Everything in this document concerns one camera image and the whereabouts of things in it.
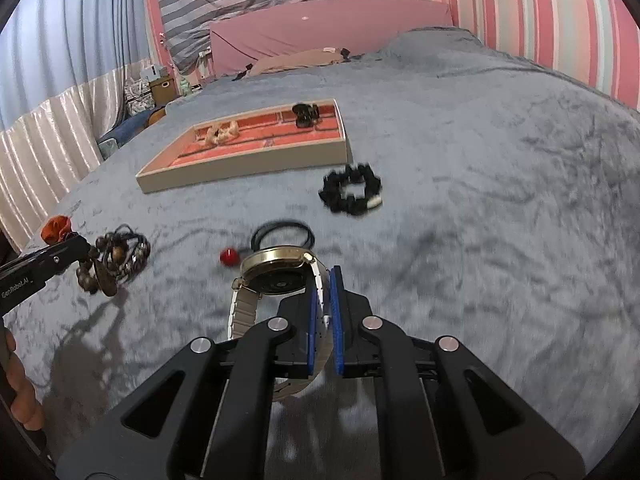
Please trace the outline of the left hand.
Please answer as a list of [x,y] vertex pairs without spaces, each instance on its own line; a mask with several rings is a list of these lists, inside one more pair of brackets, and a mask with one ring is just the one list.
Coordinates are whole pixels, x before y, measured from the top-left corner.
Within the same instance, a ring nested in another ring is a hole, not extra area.
[[26,430],[41,430],[44,425],[43,407],[36,398],[34,385],[25,374],[22,361],[15,354],[16,342],[13,335],[4,330],[4,338],[9,350],[6,378],[15,392],[15,399],[11,403],[12,415]]

